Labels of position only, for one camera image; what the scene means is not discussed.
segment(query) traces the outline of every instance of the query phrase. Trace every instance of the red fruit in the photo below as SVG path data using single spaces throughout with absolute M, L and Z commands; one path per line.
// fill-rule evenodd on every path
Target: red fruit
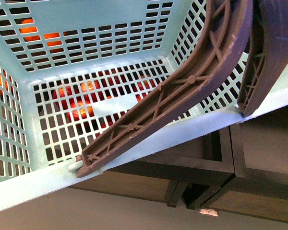
M 140 95 L 136 95 L 135 97 L 136 97 L 136 100 L 137 100 L 138 102 L 140 102 L 140 101 L 142 100 L 142 98 L 140 97 Z
M 84 105 L 84 103 L 79 100 L 78 101 L 78 106 L 83 106 L 83 105 Z M 74 102 L 71 103 L 71 108 L 75 108 L 75 107 L 76 107 L 76 104 Z M 88 110 L 89 116 L 94 116 L 94 111 L 93 111 L 93 108 L 91 106 L 88 107 L 87 110 Z M 82 119 L 87 118 L 87 112 L 86 112 L 86 110 L 84 108 L 80 109 L 80 115 L 81 115 Z M 80 120 L 78 110 L 73 110 L 72 111 L 72 116 L 73 116 L 73 119 L 75 121 L 79 121 Z M 71 113 L 67 113 L 67 118 L 69 119 L 69 121 L 72 121 L 71 120 Z
M 96 89 L 100 89 L 100 85 L 99 85 L 99 82 L 98 81 L 94 81 L 94 84 L 96 86 Z M 94 85 L 91 81 L 89 81 L 87 83 L 87 86 L 85 83 L 82 83 L 81 84 L 81 90 L 82 92 L 87 92 L 88 90 L 89 91 L 93 91 L 94 90 Z M 91 97 L 92 97 L 92 100 L 93 102 L 97 102 L 97 97 L 96 97 L 96 94 L 95 93 L 91 93 Z M 90 98 L 88 95 L 84 95 L 84 99 L 85 101 L 90 101 Z
M 58 88 L 58 91 L 59 91 L 60 97 L 65 97 L 65 92 L 64 92 L 64 89 L 63 89 L 63 88 Z M 66 92 L 67 92 L 67 95 L 68 95 L 68 96 L 71 96 L 71 95 L 72 95 L 72 88 L 71 88 L 71 86 L 67 86 L 67 87 L 66 87 Z M 57 98 L 58 98 L 57 91 L 54 91 L 54 92 L 53 92 L 52 98 L 53 98 L 53 99 L 57 99 Z M 62 100 L 62 107 L 63 107 L 63 109 L 68 109 L 68 105 L 67 105 L 66 100 Z

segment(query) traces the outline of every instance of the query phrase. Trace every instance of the dark wooden cabinet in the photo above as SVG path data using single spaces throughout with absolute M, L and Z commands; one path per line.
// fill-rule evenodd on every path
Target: dark wooden cabinet
M 288 222 L 288 107 L 230 133 L 235 174 L 201 206 Z

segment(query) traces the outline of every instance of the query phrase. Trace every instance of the plastic basket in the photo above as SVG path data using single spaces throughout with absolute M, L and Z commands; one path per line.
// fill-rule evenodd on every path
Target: plastic basket
M 0 181 L 79 155 L 188 58 L 204 20 L 204 0 L 0 0 Z M 236 104 L 246 60 L 171 124 Z

